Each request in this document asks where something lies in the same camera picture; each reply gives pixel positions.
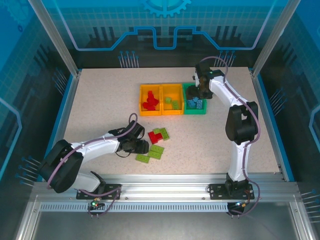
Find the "green block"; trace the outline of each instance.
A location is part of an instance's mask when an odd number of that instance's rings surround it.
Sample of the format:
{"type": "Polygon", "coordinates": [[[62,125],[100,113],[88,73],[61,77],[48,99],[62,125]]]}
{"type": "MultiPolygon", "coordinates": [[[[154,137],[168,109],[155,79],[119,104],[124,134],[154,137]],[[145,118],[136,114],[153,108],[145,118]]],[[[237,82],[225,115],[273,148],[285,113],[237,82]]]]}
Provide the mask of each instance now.
{"type": "Polygon", "coordinates": [[[163,140],[168,140],[170,137],[169,137],[169,134],[167,133],[167,130],[165,128],[160,128],[160,133],[163,137],[163,140]]]}
{"type": "Polygon", "coordinates": [[[170,104],[171,103],[171,97],[167,96],[164,101],[165,101],[166,104],[170,104]]]}
{"type": "Polygon", "coordinates": [[[141,154],[137,154],[135,157],[135,160],[147,164],[147,163],[149,163],[150,157],[145,156],[145,155],[141,155],[141,154]]]}
{"type": "Polygon", "coordinates": [[[154,158],[154,159],[161,159],[161,153],[159,153],[159,152],[155,152],[155,151],[149,151],[148,152],[148,156],[150,157],[150,158],[154,158]]]}
{"type": "Polygon", "coordinates": [[[160,133],[160,129],[159,128],[155,128],[153,129],[154,134],[159,134],[160,133]]]}
{"type": "Polygon", "coordinates": [[[157,146],[157,145],[151,145],[150,151],[152,152],[156,152],[159,154],[162,154],[164,152],[165,148],[162,146],[157,146]]]}
{"type": "Polygon", "coordinates": [[[178,103],[178,101],[172,101],[172,108],[173,108],[173,110],[179,110],[179,103],[178,103]]]}

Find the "enclosure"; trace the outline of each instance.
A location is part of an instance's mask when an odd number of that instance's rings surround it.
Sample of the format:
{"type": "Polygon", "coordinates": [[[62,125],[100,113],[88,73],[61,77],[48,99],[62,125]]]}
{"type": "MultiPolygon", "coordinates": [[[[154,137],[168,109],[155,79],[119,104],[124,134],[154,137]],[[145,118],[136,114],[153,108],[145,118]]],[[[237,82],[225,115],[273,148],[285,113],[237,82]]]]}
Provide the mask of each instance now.
{"type": "Polygon", "coordinates": [[[2,0],[1,239],[318,239],[319,10],[317,0],[2,0]],[[207,191],[231,165],[229,108],[216,95],[200,109],[186,98],[208,56],[258,104],[247,171],[261,198],[239,219],[226,214],[238,199],[207,191]],[[149,91],[155,111],[142,105],[149,91]],[[143,139],[157,128],[170,139],[148,164],[112,153],[81,166],[122,185],[91,219],[90,201],[47,189],[39,164],[59,140],[95,139],[131,113],[143,139]]]}

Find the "gear logo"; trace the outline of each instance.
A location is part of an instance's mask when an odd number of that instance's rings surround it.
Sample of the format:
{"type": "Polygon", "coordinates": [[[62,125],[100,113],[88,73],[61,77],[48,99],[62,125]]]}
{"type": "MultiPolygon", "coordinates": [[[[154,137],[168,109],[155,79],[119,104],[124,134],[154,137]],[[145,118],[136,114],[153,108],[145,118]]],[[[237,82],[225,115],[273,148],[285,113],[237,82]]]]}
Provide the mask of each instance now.
{"type": "Polygon", "coordinates": [[[27,0],[0,0],[1,7],[6,7],[11,17],[19,25],[23,25],[28,19],[30,5],[27,0]]]}
{"type": "Polygon", "coordinates": [[[149,10],[150,14],[157,17],[168,15],[173,17],[174,14],[180,14],[180,10],[186,10],[187,4],[191,4],[191,0],[141,0],[145,10],[149,10]]]}

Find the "black mounting plate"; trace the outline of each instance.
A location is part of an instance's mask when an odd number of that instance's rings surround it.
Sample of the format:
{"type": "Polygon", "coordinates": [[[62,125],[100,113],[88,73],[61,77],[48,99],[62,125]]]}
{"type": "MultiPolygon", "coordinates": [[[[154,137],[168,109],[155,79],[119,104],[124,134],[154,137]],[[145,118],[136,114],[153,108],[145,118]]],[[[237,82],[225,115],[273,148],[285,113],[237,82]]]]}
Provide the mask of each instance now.
{"type": "MultiPolygon", "coordinates": [[[[250,193],[250,200],[255,199],[255,193],[251,184],[248,184],[247,190],[252,191],[252,193],[250,193]]],[[[224,183],[209,184],[207,191],[210,194],[211,200],[234,200],[234,199],[247,200],[248,199],[248,195],[245,194],[243,191],[239,192],[238,194],[234,194],[232,197],[230,197],[224,183]]]]}
{"type": "MultiPolygon", "coordinates": [[[[104,187],[104,191],[103,192],[107,193],[107,192],[110,192],[113,189],[116,189],[118,187],[121,187],[121,184],[106,184],[105,187],[104,187]]],[[[96,189],[92,193],[93,194],[98,194],[98,189],[96,189]]],[[[117,194],[117,191],[114,191],[111,194],[108,194],[106,196],[101,197],[101,199],[102,200],[113,200],[115,198],[116,194],[117,194]]],[[[119,193],[119,195],[116,197],[116,200],[120,199],[120,194],[121,193],[119,193]]],[[[95,199],[94,196],[89,196],[89,195],[83,193],[82,191],[77,191],[75,198],[78,199],[78,200],[93,200],[93,199],[95,199]]]]}

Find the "speckled tabletop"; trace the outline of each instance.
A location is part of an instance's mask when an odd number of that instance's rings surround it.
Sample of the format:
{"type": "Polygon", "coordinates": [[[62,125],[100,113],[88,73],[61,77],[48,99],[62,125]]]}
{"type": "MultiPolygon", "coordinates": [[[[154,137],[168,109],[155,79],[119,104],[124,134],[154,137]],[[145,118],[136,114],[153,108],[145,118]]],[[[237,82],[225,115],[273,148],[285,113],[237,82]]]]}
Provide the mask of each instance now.
{"type": "MultiPolygon", "coordinates": [[[[193,67],[83,69],[64,139],[82,142],[126,127],[131,113],[139,115],[140,84],[192,82],[193,72],[193,67]]],[[[258,103],[248,68],[229,68],[227,79],[244,98],[258,103]]],[[[160,160],[151,158],[146,164],[136,161],[135,154],[120,158],[113,153],[82,168],[99,174],[226,173],[231,159],[231,142],[225,133],[228,109],[215,95],[207,102],[206,115],[139,116],[146,133],[166,128],[170,135],[170,140],[158,144],[165,148],[160,160]]],[[[259,121],[261,138],[250,148],[248,171],[278,172],[260,110],[259,121]]],[[[150,142],[147,134],[144,139],[150,142]]]]}

